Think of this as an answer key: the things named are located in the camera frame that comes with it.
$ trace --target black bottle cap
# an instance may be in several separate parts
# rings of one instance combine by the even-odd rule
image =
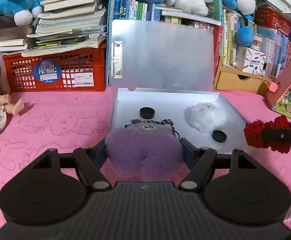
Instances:
[[[140,117],[143,119],[152,119],[154,117],[154,109],[151,107],[143,107],[140,109]]]
[[[223,143],[226,140],[226,134],[223,131],[220,130],[214,130],[212,133],[212,138],[216,141],[216,142],[220,142]]]

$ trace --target red crochet flower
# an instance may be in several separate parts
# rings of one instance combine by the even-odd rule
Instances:
[[[261,120],[255,121],[244,128],[244,135],[247,140],[247,145],[255,148],[269,148],[272,151],[278,151],[280,153],[288,153],[291,145],[286,142],[268,141],[264,142],[261,138],[261,132],[264,128],[272,129],[291,129],[291,123],[287,120],[285,115],[281,115],[274,119],[274,122],[263,123]]]

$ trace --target pink bedsheet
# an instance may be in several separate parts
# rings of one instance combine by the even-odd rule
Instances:
[[[222,93],[250,121],[270,121],[278,116],[266,107],[261,96],[242,92]],[[20,97],[26,102],[26,111],[21,116],[10,117],[0,134],[0,189],[46,149],[72,152],[81,146],[94,146],[107,135],[113,102],[109,89],[104,93],[34,92],[12,95],[13,101]],[[291,190],[291,151],[288,155],[281,155],[269,149],[256,149],[253,157]],[[105,167],[102,171],[111,182],[119,179]],[[73,175],[73,171],[63,172]],[[216,172],[216,176],[225,172]],[[178,183],[186,173],[187,169],[183,169],[171,179]],[[0,227],[4,224],[0,211]],[[286,225],[291,228],[291,221]]]

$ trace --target red plastic crate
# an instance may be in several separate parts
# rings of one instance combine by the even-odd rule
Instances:
[[[287,37],[290,35],[291,21],[272,8],[259,7],[255,12],[254,22],[257,25],[277,29]]]
[[[25,91],[105,91],[105,49],[84,48],[64,53],[22,57],[21,54],[3,56],[11,92]],[[54,60],[60,64],[60,78],[53,83],[43,83],[34,75],[34,66],[42,60]],[[75,76],[92,77],[93,86],[79,86]]]

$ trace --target cardboard box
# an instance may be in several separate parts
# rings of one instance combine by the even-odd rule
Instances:
[[[266,55],[255,49],[239,46],[237,52],[237,68],[242,72],[260,75]]]

